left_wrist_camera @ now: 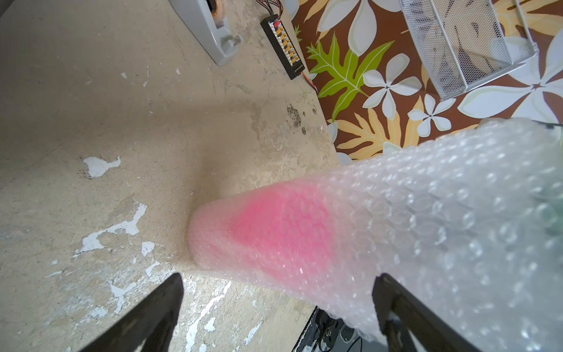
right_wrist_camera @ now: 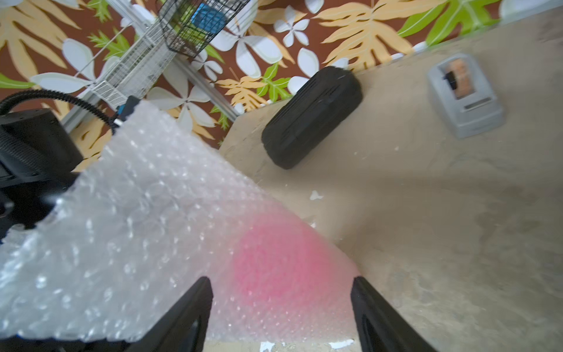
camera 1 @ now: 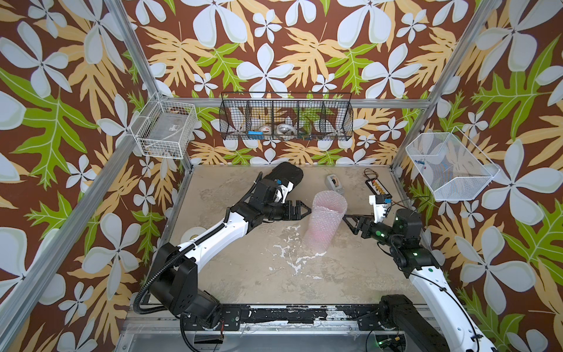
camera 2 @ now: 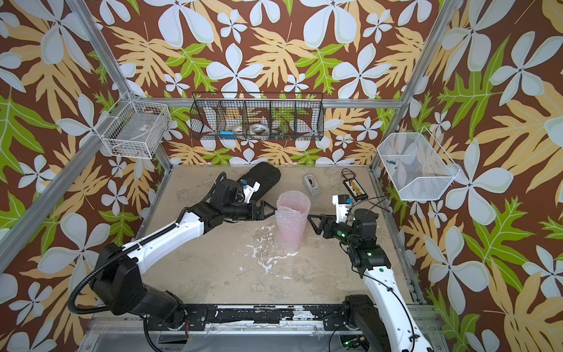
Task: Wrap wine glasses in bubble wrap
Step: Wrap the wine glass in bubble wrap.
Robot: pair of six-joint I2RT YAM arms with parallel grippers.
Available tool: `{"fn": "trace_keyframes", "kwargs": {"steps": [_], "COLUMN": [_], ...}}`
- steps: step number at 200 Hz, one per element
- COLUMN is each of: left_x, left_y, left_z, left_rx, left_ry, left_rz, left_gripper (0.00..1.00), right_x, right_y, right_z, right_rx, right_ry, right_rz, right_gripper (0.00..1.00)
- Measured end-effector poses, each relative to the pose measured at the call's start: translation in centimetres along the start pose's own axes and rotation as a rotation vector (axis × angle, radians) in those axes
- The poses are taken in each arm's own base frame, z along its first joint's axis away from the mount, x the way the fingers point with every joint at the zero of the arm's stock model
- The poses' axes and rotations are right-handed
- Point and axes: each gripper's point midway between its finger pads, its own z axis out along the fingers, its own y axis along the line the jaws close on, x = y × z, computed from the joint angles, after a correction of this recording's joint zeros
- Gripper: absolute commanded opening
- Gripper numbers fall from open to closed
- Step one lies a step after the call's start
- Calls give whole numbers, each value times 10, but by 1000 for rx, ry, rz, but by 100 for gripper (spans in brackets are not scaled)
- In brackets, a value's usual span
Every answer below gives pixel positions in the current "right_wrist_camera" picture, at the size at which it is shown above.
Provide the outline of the pink plastic wine glass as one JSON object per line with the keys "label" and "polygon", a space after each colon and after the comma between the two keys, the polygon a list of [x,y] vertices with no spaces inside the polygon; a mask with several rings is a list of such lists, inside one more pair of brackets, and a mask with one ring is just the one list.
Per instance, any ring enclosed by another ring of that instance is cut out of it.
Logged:
{"label": "pink plastic wine glass", "polygon": [[255,224],[237,243],[234,287],[256,303],[308,299],[334,281],[329,244],[308,224]]}

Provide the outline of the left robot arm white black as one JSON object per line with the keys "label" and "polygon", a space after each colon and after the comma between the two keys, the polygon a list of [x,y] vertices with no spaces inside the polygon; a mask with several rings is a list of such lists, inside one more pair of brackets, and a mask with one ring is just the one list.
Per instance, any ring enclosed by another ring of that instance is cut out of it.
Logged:
{"label": "left robot arm white black", "polygon": [[79,176],[82,154],[50,109],[15,111],[26,101],[51,99],[73,104],[105,123],[111,133],[139,104],[130,96],[110,117],[91,103],[49,89],[17,92],[1,101],[1,237],[14,226],[32,229]]}

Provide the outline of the clear bubble wrap sheet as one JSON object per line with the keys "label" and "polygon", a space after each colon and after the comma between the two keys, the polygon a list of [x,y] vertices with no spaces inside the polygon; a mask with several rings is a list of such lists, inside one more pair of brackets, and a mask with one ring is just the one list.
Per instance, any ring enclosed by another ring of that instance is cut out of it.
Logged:
{"label": "clear bubble wrap sheet", "polygon": [[333,283],[285,304],[238,294],[233,254],[263,221],[308,224],[143,102],[44,220],[7,234],[1,336],[136,341],[207,277],[213,290],[208,340],[355,337],[350,291],[358,269],[321,235],[331,247]]}

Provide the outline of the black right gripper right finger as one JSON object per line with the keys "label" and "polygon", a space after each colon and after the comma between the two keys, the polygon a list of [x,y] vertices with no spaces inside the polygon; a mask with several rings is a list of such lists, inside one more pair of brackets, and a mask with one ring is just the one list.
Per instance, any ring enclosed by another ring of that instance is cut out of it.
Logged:
{"label": "black right gripper right finger", "polygon": [[354,278],[350,299],[363,352],[435,352],[364,277]]}

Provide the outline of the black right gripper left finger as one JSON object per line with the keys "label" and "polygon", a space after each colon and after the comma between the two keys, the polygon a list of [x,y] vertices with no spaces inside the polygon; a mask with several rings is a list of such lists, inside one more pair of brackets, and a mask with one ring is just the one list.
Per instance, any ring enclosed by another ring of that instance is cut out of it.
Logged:
{"label": "black right gripper left finger", "polygon": [[134,352],[202,351],[211,316],[213,290],[200,277],[172,308],[142,337],[128,347]]}

